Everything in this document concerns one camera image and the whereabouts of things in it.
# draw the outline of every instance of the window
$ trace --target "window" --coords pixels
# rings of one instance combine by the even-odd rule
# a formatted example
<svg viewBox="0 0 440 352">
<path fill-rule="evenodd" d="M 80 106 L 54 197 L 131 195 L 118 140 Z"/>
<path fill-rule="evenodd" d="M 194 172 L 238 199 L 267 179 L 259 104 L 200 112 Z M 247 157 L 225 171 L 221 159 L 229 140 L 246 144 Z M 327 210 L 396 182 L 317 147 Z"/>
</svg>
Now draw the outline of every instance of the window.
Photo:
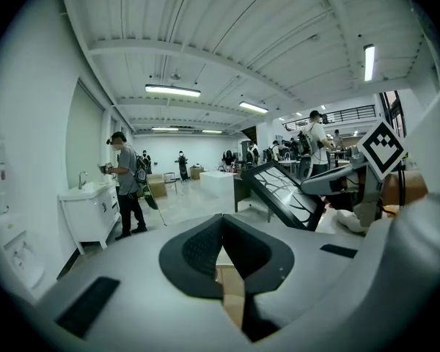
<svg viewBox="0 0 440 352">
<path fill-rule="evenodd" d="M 386 121 L 393 127 L 399 137 L 406 136 L 406 124 L 404 123 L 404 113 L 397 91 L 380 93 L 381 104 L 383 106 Z"/>
</svg>

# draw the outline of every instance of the cardboard box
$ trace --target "cardboard box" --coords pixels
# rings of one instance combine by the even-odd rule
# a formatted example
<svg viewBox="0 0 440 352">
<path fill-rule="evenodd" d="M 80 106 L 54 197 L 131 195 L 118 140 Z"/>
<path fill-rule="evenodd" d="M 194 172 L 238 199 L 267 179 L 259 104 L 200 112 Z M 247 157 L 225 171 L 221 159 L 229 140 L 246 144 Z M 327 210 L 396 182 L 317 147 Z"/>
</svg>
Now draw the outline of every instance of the cardboard box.
<svg viewBox="0 0 440 352">
<path fill-rule="evenodd" d="M 154 198 L 167 196 L 163 175 L 147 175 L 147 182 Z"/>
<path fill-rule="evenodd" d="M 204 167 L 191 167 L 191 180 L 199 180 L 201 172 L 204 172 Z"/>
</svg>

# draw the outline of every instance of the white cabinet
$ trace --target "white cabinet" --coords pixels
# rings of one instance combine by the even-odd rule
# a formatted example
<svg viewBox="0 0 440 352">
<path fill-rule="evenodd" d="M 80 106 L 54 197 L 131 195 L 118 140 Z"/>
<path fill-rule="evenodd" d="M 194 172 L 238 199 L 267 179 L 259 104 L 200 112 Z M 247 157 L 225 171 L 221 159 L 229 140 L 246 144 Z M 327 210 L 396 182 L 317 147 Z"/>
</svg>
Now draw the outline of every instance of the white cabinet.
<svg viewBox="0 0 440 352">
<path fill-rule="evenodd" d="M 70 189 L 61 194 L 59 199 L 68 228 L 80 253 L 84 254 L 81 242 L 98 241 L 105 249 L 106 239 L 120 218 L 115 185 L 93 183 L 81 190 Z"/>
</svg>

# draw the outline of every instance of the sneaker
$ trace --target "sneaker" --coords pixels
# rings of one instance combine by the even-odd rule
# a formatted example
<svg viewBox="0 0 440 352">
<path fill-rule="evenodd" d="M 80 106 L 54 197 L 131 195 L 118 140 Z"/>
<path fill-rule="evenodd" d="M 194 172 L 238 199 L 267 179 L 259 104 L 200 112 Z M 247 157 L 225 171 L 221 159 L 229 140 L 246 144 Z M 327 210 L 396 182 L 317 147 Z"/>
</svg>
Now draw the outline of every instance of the sneaker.
<svg viewBox="0 0 440 352">
<path fill-rule="evenodd" d="M 146 227 L 143 227 L 143 228 L 137 227 L 136 229 L 131 230 L 131 233 L 141 233 L 141 232 L 146 232 L 146 231 L 148 231 Z"/>
<path fill-rule="evenodd" d="M 128 235 L 121 234 L 121 235 L 117 236 L 117 237 L 115 238 L 115 240 L 116 240 L 116 241 L 119 241 L 121 238 L 128 238 L 130 235 L 131 235 L 130 233 L 129 233 Z"/>
</svg>

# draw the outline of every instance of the gray t-shirt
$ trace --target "gray t-shirt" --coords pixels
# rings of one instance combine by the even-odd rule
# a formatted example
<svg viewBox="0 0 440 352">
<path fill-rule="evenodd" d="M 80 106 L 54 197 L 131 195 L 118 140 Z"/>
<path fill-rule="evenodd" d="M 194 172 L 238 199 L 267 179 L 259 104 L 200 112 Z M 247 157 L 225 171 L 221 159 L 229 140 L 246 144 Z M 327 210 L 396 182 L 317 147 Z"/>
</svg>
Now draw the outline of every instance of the gray t-shirt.
<svg viewBox="0 0 440 352">
<path fill-rule="evenodd" d="M 135 180 L 135 171 L 137 168 L 137 157 L 132 147 L 124 145 L 120 151 L 119 168 L 127 168 L 129 172 L 123 175 L 117 175 L 119 182 L 119 194 L 125 196 L 129 193 L 135 193 L 139 190 L 139 184 Z"/>
</svg>

